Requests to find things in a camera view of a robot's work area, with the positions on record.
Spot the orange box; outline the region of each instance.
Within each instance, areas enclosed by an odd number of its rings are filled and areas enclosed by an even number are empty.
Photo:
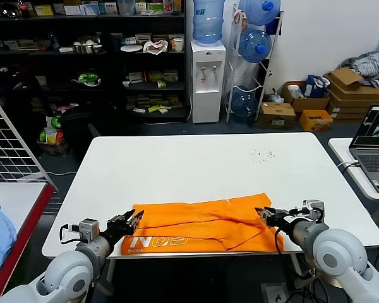
[[[328,131],[333,119],[325,110],[305,109],[299,122],[304,131]]]

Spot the orange cloth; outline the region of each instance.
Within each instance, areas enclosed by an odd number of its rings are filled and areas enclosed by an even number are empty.
[[[134,205],[145,211],[134,237],[125,237],[122,254],[275,252],[275,229],[255,208],[270,206],[266,194],[212,202]],[[284,241],[278,237],[281,251]]]

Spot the plate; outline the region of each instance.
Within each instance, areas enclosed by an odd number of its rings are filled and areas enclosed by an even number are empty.
[[[123,52],[137,52],[140,51],[143,48],[141,45],[124,45],[121,47],[121,51]]]

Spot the white cup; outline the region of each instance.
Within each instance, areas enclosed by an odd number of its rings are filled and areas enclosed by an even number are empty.
[[[174,49],[176,52],[182,52],[183,51],[183,46],[184,46],[184,39],[182,38],[174,38]]]

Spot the table edge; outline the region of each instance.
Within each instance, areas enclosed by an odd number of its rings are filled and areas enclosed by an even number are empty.
[[[20,228],[17,240],[0,269],[0,296],[3,294],[4,289],[6,288],[15,267],[20,260],[21,254],[23,253],[24,248],[27,246],[31,234],[35,226],[38,224],[38,221],[44,212],[47,203],[51,199],[53,192],[54,187],[50,184],[46,184],[42,188],[34,206],[32,207],[25,220],[25,223]]]

